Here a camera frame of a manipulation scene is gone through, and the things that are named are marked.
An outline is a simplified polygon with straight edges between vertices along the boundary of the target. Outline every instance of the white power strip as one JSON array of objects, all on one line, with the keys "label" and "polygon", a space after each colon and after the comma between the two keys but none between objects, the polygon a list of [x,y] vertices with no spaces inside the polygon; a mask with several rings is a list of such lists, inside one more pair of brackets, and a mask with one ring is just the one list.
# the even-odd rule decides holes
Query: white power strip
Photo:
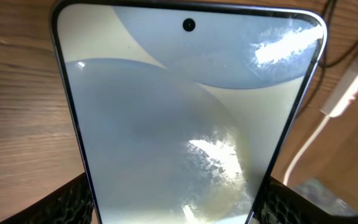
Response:
[{"label": "white power strip", "polygon": [[355,100],[358,94],[358,56],[351,63],[344,76],[341,78],[331,96],[327,99],[324,106],[320,109],[326,116],[320,122],[313,134],[308,138],[304,145],[300,148],[297,154],[292,159],[290,165],[285,171],[284,185],[288,185],[292,170],[298,163],[300,157],[317,138],[318,134],[324,129],[330,118],[335,118],[343,114],[346,108]]}]

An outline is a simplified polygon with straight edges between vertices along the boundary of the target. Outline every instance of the phone bezel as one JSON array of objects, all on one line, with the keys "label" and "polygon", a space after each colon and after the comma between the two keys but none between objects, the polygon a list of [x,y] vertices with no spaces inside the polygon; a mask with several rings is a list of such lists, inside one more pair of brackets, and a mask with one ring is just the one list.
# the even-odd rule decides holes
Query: phone bezel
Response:
[{"label": "phone bezel", "polygon": [[70,109],[71,118],[73,120],[74,130],[78,145],[81,152],[82,161],[85,168],[85,173],[88,178],[89,187],[92,193],[93,202],[96,210],[96,216],[100,224],[102,224],[101,215],[98,209],[98,201],[94,193],[92,178],[88,163],[86,160],[85,149],[81,137],[80,127],[78,125],[78,119],[75,112],[75,106],[73,102],[73,97],[70,90],[70,85],[67,77],[67,71],[64,64],[62,49],[60,47],[58,32],[57,32],[57,21],[59,13],[67,6],[72,4],[97,4],[97,5],[109,5],[109,6],[132,6],[132,7],[149,7],[149,8],[158,8],[158,9],[176,9],[176,10],[185,10],[185,11],[201,11],[201,12],[218,12],[218,13],[228,13],[228,14],[243,14],[243,15],[252,15],[252,16],[269,16],[269,17],[281,17],[281,18],[294,18],[302,19],[304,21],[310,22],[313,25],[320,25],[323,28],[323,36],[318,40],[318,45],[313,54],[313,58],[309,64],[306,75],[302,81],[300,90],[296,95],[294,104],[288,115],[288,119],[285,123],[283,132],[278,140],[277,146],[272,155],[272,159],[267,167],[266,173],[262,180],[261,185],[259,186],[258,193],[256,195],[255,201],[253,202],[252,209],[248,214],[245,223],[250,222],[250,218],[253,217],[255,208],[257,208],[257,203],[260,197],[260,189],[264,185],[268,184],[269,176],[273,170],[274,164],[277,160],[278,154],[283,147],[288,131],[290,130],[293,121],[295,120],[296,112],[299,110],[301,102],[305,97],[307,87],[310,84],[310,81],[313,77],[313,74],[317,68],[318,61],[323,53],[324,47],[327,41],[327,28],[324,20],[317,14],[305,10],[299,9],[286,9],[286,8],[276,8],[276,7],[260,7],[260,6],[244,6],[239,4],[221,4],[221,3],[211,3],[211,2],[175,2],[175,1],[159,1],[159,0],[148,0],[148,1],[133,1],[133,0],[62,0],[55,3],[52,7],[50,13],[50,33],[52,36],[53,46],[55,48],[55,53],[57,57],[58,66],[60,69],[60,75],[62,76],[63,87],[65,89],[66,98],[68,106]]}]

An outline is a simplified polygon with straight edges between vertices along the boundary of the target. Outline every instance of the white cable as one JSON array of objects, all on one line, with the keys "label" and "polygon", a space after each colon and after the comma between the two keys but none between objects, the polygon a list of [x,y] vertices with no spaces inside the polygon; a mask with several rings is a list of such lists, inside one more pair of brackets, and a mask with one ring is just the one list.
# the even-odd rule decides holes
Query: white cable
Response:
[{"label": "white cable", "polygon": [[291,173],[293,168],[295,167],[296,163],[299,161],[300,157],[303,155],[303,153],[307,150],[307,148],[310,146],[310,144],[316,139],[316,137],[318,136],[318,134],[320,134],[321,130],[323,130],[323,128],[325,127],[325,125],[327,124],[328,120],[331,117],[326,115],[323,120],[321,121],[321,123],[318,125],[318,127],[316,128],[316,130],[313,132],[313,134],[309,137],[309,139],[304,143],[304,145],[301,147],[301,149],[298,151],[298,153],[295,155],[295,157],[292,159],[290,165],[288,166],[287,170],[285,171],[285,175],[284,175],[284,185],[288,185],[288,180],[290,179]]}]

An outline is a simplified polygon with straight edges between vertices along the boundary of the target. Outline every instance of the blue circle on wallpaper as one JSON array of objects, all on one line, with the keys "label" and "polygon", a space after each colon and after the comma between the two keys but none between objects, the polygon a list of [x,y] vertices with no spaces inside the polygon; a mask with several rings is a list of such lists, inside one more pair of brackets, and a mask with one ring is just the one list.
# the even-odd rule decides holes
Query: blue circle on wallpaper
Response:
[{"label": "blue circle on wallpaper", "polygon": [[[302,77],[316,47],[314,41],[282,60],[259,63],[255,51],[263,44],[280,41],[286,32],[300,32],[314,26],[299,19],[113,8],[138,44],[171,73],[219,88],[263,88]],[[186,18],[194,19],[195,30],[187,32],[182,28]]]},{"label": "blue circle on wallpaper", "polygon": [[246,136],[212,94],[132,60],[66,69],[100,207],[183,216],[191,204],[217,219],[244,212]]}]

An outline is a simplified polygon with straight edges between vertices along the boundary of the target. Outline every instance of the smartphone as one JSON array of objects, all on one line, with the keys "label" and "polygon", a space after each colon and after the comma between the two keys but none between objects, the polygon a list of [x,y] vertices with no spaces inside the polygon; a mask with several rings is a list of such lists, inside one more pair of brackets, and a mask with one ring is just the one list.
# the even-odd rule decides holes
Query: smartphone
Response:
[{"label": "smartphone", "polygon": [[51,33],[100,223],[248,223],[316,69],[312,12],[69,0]]}]

